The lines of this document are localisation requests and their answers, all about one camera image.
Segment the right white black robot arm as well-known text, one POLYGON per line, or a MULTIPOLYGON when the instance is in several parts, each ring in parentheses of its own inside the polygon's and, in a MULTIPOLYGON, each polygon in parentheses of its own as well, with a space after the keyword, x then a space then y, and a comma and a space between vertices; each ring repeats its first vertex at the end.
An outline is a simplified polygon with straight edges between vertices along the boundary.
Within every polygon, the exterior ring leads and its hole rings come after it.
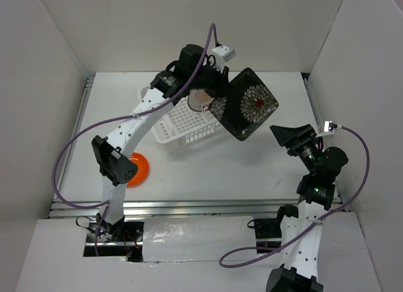
POLYGON ((281 263, 271 271, 266 290, 322 291, 323 285, 317 280, 323 226, 320 216, 331 209, 334 182, 348 157, 337 147, 323 149, 311 125, 272 125, 270 129, 278 144, 288 155, 299 157, 308 173, 297 187, 298 205, 284 205, 278 210, 274 229, 281 235, 281 263))

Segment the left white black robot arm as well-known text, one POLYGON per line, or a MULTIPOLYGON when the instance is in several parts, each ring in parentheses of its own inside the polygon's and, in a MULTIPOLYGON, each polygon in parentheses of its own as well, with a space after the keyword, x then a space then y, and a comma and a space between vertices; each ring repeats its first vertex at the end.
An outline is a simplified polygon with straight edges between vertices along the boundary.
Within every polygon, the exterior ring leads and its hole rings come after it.
POLYGON ((123 235, 125 192, 128 182, 139 170, 130 161, 136 146, 190 91, 216 90, 227 82, 229 70, 225 64, 235 54, 234 48, 228 45, 217 45, 210 55, 203 47, 186 45, 179 59, 155 76, 130 118, 107 136, 93 138, 91 145, 103 183, 101 199, 107 203, 98 210, 96 219, 108 240, 115 241, 123 235))

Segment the white round sunburst plate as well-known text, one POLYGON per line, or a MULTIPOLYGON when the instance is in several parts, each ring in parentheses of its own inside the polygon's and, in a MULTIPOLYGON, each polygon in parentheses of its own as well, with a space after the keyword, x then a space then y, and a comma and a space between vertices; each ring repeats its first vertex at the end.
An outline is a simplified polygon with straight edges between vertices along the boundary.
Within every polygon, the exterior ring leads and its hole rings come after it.
POLYGON ((213 101, 204 89, 192 89, 188 95, 188 107, 195 112, 202 112, 203 108, 213 101))

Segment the black square floral plate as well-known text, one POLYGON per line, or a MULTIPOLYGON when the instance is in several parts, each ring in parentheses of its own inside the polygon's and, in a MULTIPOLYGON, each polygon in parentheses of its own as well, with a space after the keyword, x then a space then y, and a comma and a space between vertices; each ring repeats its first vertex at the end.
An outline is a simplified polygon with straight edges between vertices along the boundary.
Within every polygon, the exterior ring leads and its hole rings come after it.
POLYGON ((241 71, 219 91, 208 110, 240 141, 250 137, 279 107, 272 92, 250 68, 241 71))

